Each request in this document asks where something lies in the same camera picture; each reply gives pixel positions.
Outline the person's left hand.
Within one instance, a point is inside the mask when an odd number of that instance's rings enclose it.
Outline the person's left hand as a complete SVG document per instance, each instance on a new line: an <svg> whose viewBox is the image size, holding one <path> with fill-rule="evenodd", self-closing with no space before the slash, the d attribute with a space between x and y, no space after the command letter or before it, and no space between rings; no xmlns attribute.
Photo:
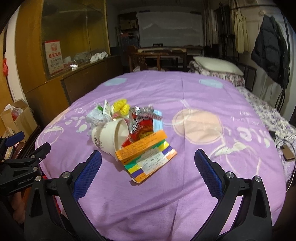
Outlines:
<svg viewBox="0 0 296 241"><path fill-rule="evenodd" d="M14 210L13 218L18 223L24 223L25 221L25 203L22 200L22 195L20 192L14 194L11 206Z"/></svg>

